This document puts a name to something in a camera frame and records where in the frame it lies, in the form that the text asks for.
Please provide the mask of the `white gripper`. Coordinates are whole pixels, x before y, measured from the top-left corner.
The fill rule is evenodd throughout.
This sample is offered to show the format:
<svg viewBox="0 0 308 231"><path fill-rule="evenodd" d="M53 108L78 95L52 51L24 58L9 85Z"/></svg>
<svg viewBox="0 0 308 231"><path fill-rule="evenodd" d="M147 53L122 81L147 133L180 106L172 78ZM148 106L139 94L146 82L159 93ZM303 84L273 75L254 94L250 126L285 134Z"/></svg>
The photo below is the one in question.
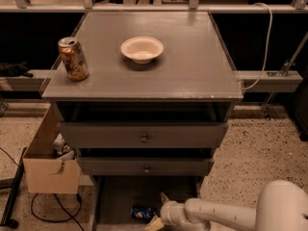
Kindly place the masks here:
<svg viewBox="0 0 308 231"><path fill-rule="evenodd" d="M146 226L145 231L160 231L165 227L174 226L181 231L191 231L192 222L189 218L189 210L185 203L169 200L164 192L160 192L163 206L160 218L155 216Z"/></svg>

